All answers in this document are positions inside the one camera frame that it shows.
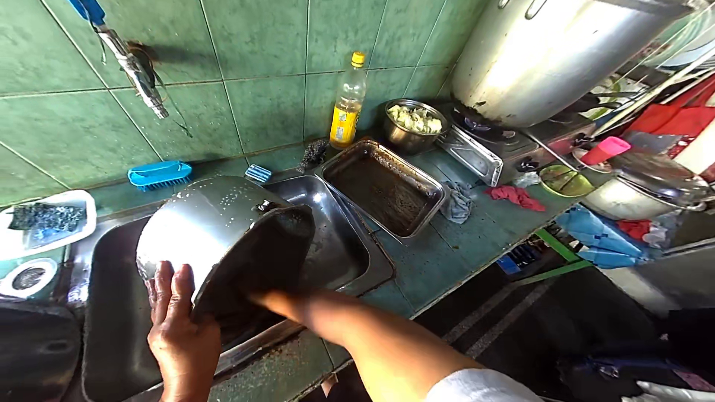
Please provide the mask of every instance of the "countertop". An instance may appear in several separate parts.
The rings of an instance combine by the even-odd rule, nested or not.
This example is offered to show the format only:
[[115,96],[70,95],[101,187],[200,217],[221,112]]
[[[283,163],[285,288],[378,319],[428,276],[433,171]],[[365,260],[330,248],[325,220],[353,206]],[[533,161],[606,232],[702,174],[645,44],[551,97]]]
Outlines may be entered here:
[[[194,166],[194,180],[215,175],[243,175],[250,162],[261,163],[273,170],[286,169],[300,161],[303,149],[302,145],[281,147],[261,155],[260,161],[255,157],[250,160],[238,157],[207,162]],[[471,171],[441,149],[406,159],[437,180],[487,188]],[[585,174],[595,186],[609,178],[596,173]],[[97,211],[102,216],[167,199],[181,189],[177,186],[139,192],[123,182],[89,192],[97,201]],[[530,186],[527,191],[546,207],[545,212],[525,210],[507,200],[492,200],[480,192],[481,196],[475,200],[471,216],[465,223],[449,222],[438,213],[410,247],[401,245],[366,220],[393,261],[395,276],[364,294],[362,299],[406,318],[414,318],[578,202],[578,198],[553,195],[540,185]],[[56,252],[59,260],[63,254],[64,249]],[[20,261],[11,261],[5,265],[16,266],[18,263]],[[235,374],[219,379],[209,401],[295,400],[318,386],[325,376],[340,370],[349,359],[345,349],[304,330],[237,369]]]

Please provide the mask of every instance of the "pink container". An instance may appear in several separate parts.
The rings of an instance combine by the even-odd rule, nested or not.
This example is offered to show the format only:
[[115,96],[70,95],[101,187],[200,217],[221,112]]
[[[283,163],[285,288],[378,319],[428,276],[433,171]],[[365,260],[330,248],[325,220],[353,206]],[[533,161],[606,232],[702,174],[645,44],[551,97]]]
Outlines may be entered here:
[[611,157],[622,154],[629,150],[631,145],[618,137],[608,137],[596,145],[596,148],[588,151],[582,156],[581,161],[585,165],[597,165]]

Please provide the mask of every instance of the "faucet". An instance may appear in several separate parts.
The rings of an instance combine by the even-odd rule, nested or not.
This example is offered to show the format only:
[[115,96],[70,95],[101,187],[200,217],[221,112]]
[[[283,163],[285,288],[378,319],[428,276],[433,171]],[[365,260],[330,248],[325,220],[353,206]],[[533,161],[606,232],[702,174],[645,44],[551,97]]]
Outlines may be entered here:
[[144,103],[160,119],[167,118],[169,112],[164,108],[162,97],[157,91],[154,83],[156,76],[146,52],[139,47],[127,46],[127,43],[119,37],[115,30],[109,29],[104,24],[104,10],[97,0],[69,0],[69,3],[83,19],[89,21],[92,29],[112,51]]
[[169,116],[162,103],[162,97],[154,83],[154,71],[150,65],[145,66],[136,54],[129,50],[127,44],[117,35],[115,30],[106,25],[97,27],[99,38],[109,47],[117,58],[119,65],[132,81],[132,85],[139,92],[144,103],[150,107],[160,119]]

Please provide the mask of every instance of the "large aluminum pot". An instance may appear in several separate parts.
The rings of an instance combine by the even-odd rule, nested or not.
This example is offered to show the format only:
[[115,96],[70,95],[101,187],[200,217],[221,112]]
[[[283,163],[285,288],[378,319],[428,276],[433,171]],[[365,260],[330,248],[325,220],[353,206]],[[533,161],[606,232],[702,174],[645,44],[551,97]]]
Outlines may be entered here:
[[690,12],[682,0],[489,0],[452,80],[505,127],[564,110]]
[[615,177],[581,201],[594,212],[613,220],[652,219],[675,210],[702,211],[705,202],[681,206],[657,198],[647,190]]
[[[243,177],[213,177],[188,185],[149,219],[139,237],[137,265],[145,280],[163,260],[174,268],[191,265],[198,308],[208,290],[229,288],[237,279],[278,288],[296,282],[314,233],[310,207],[294,206]],[[235,287],[215,293],[230,294],[208,310],[240,302],[228,300],[239,293]]]

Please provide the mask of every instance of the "dark floor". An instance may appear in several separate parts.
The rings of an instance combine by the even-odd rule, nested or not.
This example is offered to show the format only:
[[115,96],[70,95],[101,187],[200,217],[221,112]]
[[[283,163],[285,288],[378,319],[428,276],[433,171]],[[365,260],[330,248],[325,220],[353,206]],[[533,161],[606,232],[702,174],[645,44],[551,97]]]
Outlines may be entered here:
[[[575,398],[558,379],[559,358],[658,337],[650,317],[595,268],[519,288],[508,284],[492,265],[415,321],[538,395],[563,401]],[[359,382],[354,366],[338,378]],[[325,400],[320,388],[304,398],[320,400]]]

